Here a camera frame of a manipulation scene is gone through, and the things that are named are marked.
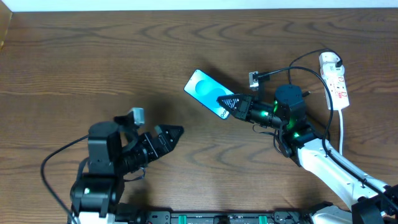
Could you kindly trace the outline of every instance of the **wood grain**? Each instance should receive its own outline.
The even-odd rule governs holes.
[[[127,184],[123,202],[174,210],[272,210],[343,202],[314,175],[276,153],[251,125],[218,119],[184,91],[201,69],[249,93],[248,72],[286,67],[324,46],[345,61],[351,106],[345,156],[376,178],[398,183],[397,9],[17,13],[0,52],[0,223],[64,223],[45,190],[42,159],[98,122],[146,110],[144,130],[179,124],[171,154]],[[316,56],[299,65],[318,70]],[[292,72],[314,94],[308,110],[326,122],[320,82]],[[287,82],[272,77],[266,91]],[[331,129],[337,146],[338,118]],[[67,203],[86,142],[46,169]]]

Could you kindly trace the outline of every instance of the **white cable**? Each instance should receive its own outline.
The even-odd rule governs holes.
[[[338,116],[340,119],[340,143],[338,145],[338,152],[340,155],[343,155],[343,136],[344,136],[344,127],[343,127],[343,112],[338,110]]]

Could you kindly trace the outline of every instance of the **white wall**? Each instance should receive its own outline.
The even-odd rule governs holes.
[[[398,0],[2,0],[13,12],[398,7]]]

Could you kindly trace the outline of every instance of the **power strip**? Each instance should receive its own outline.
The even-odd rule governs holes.
[[[336,63],[340,58],[333,52],[325,52],[319,56],[319,63],[321,65],[321,75],[329,87],[331,99],[333,100],[333,110],[342,110],[349,106],[347,88],[344,78],[344,65],[336,67]],[[326,102],[330,110],[329,97],[326,97]]]

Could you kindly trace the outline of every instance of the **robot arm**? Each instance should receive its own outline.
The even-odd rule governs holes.
[[[73,223],[135,223],[145,224],[146,213],[133,206],[119,203],[124,191],[123,176],[173,151],[181,126],[158,125],[158,134],[140,136],[137,130],[144,124],[144,110],[133,108],[128,115],[114,121],[92,125],[88,134],[88,173],[79,174],[70,191]],[[122,146],[121,133],[128,143]]]
[[[251,86],[253,80],[261,86],[255,78],[250,79]],[[312,222],[377,224],[384,223],[382,214],[397,214],[398,185],[390,187],[363,172],[327,140],[325,151],[321,134],[307,121],[302,95],[298,86],[282,85],[275,92],[274,105],[262,102],[261,96],[244,94],[220,96],[217,101],[237,119],[276,129],[279,134],[274,137],[283,155],[324,181],[352,211],[349,215],[336,207],[318,208],[308,213]]]

